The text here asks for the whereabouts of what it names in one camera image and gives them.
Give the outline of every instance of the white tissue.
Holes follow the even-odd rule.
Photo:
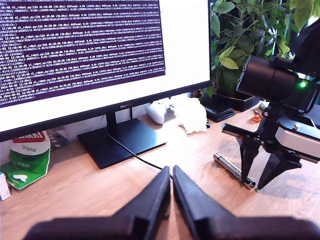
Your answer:
[[[10,196],[11,194],[6,182],[6,176],[3,172],[0,172],[0,199],[3,201]]]
[[[181,94],[173,96],[171,102],[178,125],[184,127],[186,134],[207,131],[207,112],[197,98]]]

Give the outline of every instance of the metal pen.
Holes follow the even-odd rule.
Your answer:
[[[230,174],[232,177],[234,177],[239,183],[241,182],[241,170],[237,168],[235,165],[233,165],[231,162],[226,160],[223,156],[221,156],[219,153],[216,153],[213,155],[214,160],[220,164],[225,171]],[[253,189],[256,185],[254,181],[252,181],[249,177],[246,178],[244,181],[244,186],[247,189]]]

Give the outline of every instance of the white robot part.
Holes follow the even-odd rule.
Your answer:
[[[320,158],[320,141],[305,137],[279,127],[275,138],[278,142],[292,150]]]
[[[13,175],[14,179],[20,180],[21,182],[25,183],[26,179],[28,178],[27,175],[19,174],[19,175]]]

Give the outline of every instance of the orange scissors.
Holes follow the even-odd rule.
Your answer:
[[[253,111],[255,115],[251,118],[251,120],[255,123],[260,123],[264,117],[257,110],[253,110]]]

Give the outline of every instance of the potted plant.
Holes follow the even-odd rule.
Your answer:
[[[211,1],[212,86],[203,89],[202,96],[206,93],[212,101],[224,101],[244,111],[259,101],[236,92],[248,57],[269,59],[277,51],[281,57],[292,58],[290,33],[298,33],[311,16],[320,16],[320,0]]]

